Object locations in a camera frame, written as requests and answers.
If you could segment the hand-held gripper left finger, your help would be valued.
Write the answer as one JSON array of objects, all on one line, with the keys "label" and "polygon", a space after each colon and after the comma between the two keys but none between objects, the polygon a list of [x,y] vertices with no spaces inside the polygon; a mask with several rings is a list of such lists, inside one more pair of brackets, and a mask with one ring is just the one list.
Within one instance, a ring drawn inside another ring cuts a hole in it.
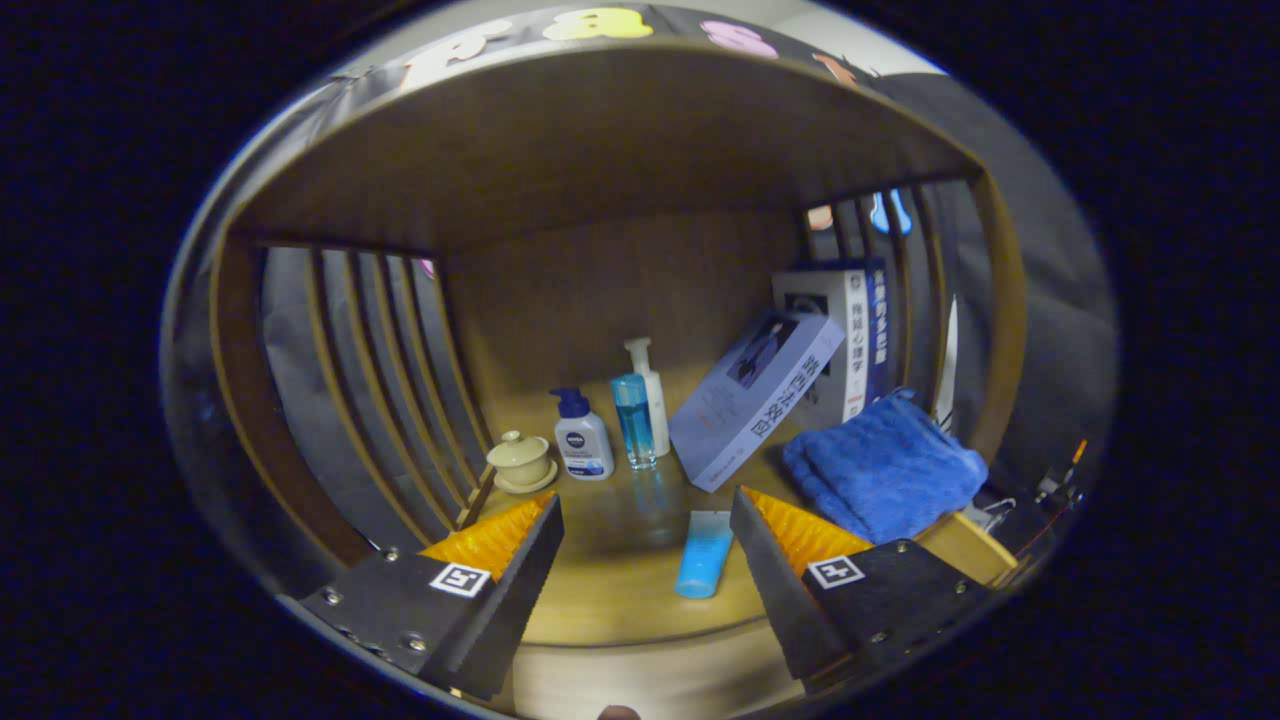
[{"label": "hand-held gripper left finger", "polygon": [[504,687],[563,538],[561,497],[543,493],[425,550],[374,547],[276,602],[392,684],[490,700]]}]

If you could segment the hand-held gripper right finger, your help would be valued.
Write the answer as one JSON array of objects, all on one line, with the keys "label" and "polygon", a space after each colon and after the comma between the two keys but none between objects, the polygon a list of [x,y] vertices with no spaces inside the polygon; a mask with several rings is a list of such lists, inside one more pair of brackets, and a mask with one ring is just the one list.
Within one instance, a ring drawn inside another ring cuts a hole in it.
[{"label": "hand-held gripper right finger", "polygon": [[786,666],[808,691],[905,666],[995,596],[992,582],[914,539],[868,544],[748,487],[730,521]]}]

